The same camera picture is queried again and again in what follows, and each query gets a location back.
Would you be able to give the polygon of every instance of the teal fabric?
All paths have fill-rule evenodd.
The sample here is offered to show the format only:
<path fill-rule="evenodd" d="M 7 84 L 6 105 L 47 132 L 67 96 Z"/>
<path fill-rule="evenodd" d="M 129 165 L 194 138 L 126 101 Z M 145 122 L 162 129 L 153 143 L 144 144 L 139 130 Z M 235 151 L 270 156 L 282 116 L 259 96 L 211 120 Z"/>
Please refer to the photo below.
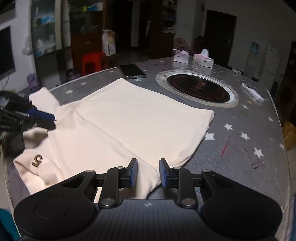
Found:
<path fill-rule="evenodd" d="M 5 230 L 1 230 L 1 233 L 6 232 L 10 236 L 10 239 L 6 238 L 7 240 L 16 241 L 16 240 L 20 239 L 17 228 L 16 228 L 15 223 L 13 221 L 13 218 L 8 211 L 6 211 L 4 209 L 0 209 L 0 222 L 2 224 L 2 225 L 0 225 L 0 229 L 3 229 L 3 228 L 5 229 Z"/>

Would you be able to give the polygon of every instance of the white circular rim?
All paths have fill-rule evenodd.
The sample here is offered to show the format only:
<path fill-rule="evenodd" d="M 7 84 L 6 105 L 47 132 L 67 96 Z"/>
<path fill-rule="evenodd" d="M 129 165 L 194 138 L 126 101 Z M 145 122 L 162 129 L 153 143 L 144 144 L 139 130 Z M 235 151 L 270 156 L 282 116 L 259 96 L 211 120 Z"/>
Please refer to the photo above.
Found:
<path fill-rule="evenodd" d="M 186 75 L 192 75 L 192 76 L 197 76 L 200 77 L 202 79 L 211 81 L 219 86 L 221 86 L 223 89 L 225 89 L 229 96 L 230 99 L 227 102 L 224 103 L 215 103 L 215 102 L 210 102 L 210 101 L 206 101 L 206 100 L 201 100 L 195 97 L 192 97 L 190 95 L 187 95 L 177 89 L 175 89 L 174 87 L 172 87 L 169 83 L 168 83 L 168 78 L 170 76 L 173 75 L 178 75 L 178 74 L 186 74 Z M 230 86 L 220 82 L 219 80 L 213 78 L 213 77 L 209 77 L 207 75 L 203 75 L 200 74 L 198 72 L 194 72 L 191 70 L 184 70 L 184 69 L 174 69 L 174 70 L 168 70 L 168 71 L 163 71 L 160 72 L 159 74 L 156 75 L 156 82 L 162 86 L 163 88 L 169 90 L 170 92 L 176 93 L 184 98 L 193 100 L 195 102 L 201 103 L 201 104 L 205 104 L 205 105 L 209 105 L 209 106 L 215 106 L 215 107 L 224 107 L 224 108 L 231 108 L 231 107 L 235 107 L 238 104 L 239 101 L 239 97 L 238 94 L 235 92 L 235 90 L 233 88 L 231 88 Z"/>

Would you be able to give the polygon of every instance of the number 5 embroidery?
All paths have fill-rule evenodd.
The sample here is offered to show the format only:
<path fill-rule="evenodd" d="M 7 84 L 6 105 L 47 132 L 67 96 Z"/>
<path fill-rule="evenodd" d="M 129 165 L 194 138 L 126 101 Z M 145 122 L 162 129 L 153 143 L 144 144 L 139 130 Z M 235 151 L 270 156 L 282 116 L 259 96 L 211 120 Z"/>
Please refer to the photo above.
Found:
<path fill-rule="evenodd" d="M 35 167 L 38 167 L 39 164 L 41 163 L 41 160 L 42 160 L 42 156 L 41 155 L 36 155 L 35 158 L 34 158 L 34 161 L 35 162 L 32 162 L 32 165 L 35 166 Z"/>

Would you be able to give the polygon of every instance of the round black cooktop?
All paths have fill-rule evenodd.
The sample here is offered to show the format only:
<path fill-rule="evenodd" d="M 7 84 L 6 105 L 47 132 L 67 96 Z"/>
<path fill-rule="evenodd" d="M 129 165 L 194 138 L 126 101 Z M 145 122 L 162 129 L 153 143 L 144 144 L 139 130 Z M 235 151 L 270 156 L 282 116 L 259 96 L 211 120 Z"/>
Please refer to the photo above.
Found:
<path fill-rule="evenodd" d="M 215 103 L 230 100 L 229 93 L 222 86 L 194 75 L 172 75 L 168 77 L 168 83 L 176 90 L 201 100 Z"/>

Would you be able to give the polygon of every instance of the red mark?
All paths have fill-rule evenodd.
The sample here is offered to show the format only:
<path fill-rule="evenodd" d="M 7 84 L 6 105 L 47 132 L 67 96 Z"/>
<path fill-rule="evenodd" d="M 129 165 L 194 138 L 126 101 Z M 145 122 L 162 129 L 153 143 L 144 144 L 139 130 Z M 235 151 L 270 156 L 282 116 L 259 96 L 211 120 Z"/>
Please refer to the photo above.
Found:
<path fill-rule="evenodd" d="M 222 150 L 222 152 L 221 152 L 221 157 L 224 155 L 224 152 L 225 152 L 225 150 L 226 150 L 226 148 L 227 148 L 227 146 L 228 146 L 228 143 L 229 143 L 230 137 L 231 137 L 231 136 L 229 136 L 226 145 L 223 147 L 223 150 Z"/>

